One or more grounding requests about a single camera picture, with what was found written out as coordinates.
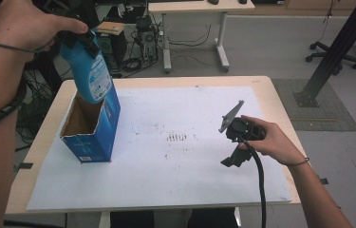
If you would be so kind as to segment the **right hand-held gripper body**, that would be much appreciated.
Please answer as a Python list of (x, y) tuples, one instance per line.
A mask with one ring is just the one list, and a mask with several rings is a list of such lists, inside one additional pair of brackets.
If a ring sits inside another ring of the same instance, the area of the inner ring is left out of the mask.
[(244, 101), (239, 100), (238, 104), (222, 116), (222, 123), (218, 131), (225, 133), (226, 137), (233, 143), (264, 140), (267, 136), (267, 131), (264, 127), (255, 122), (237, 117), (242, 105), (244, 105)]

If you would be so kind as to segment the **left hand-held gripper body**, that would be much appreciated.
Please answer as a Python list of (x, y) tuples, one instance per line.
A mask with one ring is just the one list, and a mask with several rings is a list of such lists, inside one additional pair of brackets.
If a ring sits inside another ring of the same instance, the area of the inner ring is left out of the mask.
[(51, 14), (79, 19), (90, 29), (100, 23), (93, 0), (36, 0), (36, 6)]

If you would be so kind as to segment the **blue plastic bottle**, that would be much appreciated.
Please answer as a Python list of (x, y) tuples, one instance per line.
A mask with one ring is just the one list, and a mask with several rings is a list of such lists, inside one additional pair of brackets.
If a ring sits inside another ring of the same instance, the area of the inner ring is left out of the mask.
[(101, 50), (95, 59), (84, 53), (69, 54), (62, 45), (60, 53), (71, 67), (75, 85), (82, 98), (91, 104), (103, 100), (113, 85)]

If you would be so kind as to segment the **blue cardboard box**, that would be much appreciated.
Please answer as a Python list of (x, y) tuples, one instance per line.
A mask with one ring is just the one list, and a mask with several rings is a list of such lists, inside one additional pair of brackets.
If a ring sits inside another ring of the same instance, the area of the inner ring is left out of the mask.
[(114, 86), (97, 104), (77, 93), (72, 100), (60, 139), (80, 162), (110, 162), (121, 105)]

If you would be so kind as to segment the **person's right hand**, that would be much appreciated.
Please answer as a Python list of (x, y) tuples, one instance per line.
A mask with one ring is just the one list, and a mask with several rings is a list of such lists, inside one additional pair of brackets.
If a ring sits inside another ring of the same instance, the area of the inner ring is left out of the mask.
[(258, 118), (242, 115), (242, 119), (255, 122), (267, 131), (262, 141), (249, 141), (249, 145), (264, 156), (270, 156), (286, 166), (297, 166), (309, 161), (293, 144), (277, 123), (270, 123)]

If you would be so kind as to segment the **person's left hand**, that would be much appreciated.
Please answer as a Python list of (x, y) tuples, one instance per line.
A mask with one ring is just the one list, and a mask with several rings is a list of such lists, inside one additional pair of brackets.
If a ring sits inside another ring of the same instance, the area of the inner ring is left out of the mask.
[(31, 0), (3, 0), (0, 3), (0, 45), (28, 50), (49, 50), (59, 31), (83, 34), (84, 22), (41, 11)]

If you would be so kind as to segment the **small brown cardboard box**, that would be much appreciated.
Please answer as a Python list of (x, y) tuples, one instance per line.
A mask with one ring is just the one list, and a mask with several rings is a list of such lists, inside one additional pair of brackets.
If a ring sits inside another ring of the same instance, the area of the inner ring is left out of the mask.
[(124, 31), (124, 24), (104, 21), (97, 26), (97, 31), (100, 33), (119, 35)]

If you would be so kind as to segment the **black computer tower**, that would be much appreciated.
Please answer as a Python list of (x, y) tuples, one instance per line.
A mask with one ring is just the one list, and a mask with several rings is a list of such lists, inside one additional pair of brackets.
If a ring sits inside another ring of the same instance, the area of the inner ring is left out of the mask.
[(149, 15), (139, 17), (136, 22), (138, 44), (141, 47), (141, 55), (145, 62), (158, 60), (157, 31), (152, 25)]

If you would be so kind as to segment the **white paper sheet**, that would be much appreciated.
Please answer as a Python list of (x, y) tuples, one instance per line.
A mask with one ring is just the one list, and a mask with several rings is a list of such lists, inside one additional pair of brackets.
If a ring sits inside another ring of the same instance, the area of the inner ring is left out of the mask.
[(80, 162), (55, 140), (42, 164), (29, 211), (178, 208), (291, 199), (282, 168), (264, 158), (265, 186), (253, 161), (220, 162), (236, 145), (219, 133), (239, 100), (245, 115), (262, 115), (249, 86), (120, 88), (111, 161)]

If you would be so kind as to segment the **grey floor mat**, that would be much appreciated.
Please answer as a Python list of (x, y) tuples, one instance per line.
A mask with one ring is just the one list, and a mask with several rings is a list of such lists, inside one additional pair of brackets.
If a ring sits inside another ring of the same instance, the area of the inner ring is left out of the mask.
[(356, 131), (356, 122), (329, 83), (316, 97), (317, 106), (302, 107), (294, 93), (308, 81), (305, 79), (273, 79), (272, 83), (287, 111), (290, 121), (298, 131)]

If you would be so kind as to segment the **white-legged wooden desk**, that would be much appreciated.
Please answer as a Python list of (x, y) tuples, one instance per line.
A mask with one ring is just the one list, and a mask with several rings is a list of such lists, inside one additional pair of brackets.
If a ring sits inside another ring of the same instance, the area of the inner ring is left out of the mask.
[(230, 64), (223, 46), (228, 13), (253, 9), (252, 0), (218, 0), (215, 5), (209, 0), (150, 3), (148, 10), (161, 15), (164, 70), (167, 73), (172, 70), (171, 49), (168, 40), (168, 29), (172, 25), (219, 25), (218, 36), (215, 38), (215, 49), (221, 67), (228, 72)]

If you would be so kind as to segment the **black metal stand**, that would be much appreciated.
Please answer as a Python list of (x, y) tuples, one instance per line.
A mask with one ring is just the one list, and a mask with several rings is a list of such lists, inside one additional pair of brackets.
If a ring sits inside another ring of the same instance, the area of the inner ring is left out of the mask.
[(356, 42), (356, 7), (329, 47), (326, 56), (313, 72), (307, 84), (293, 97), (300, 107), (317, 107), (316, 97), (351, 47)]

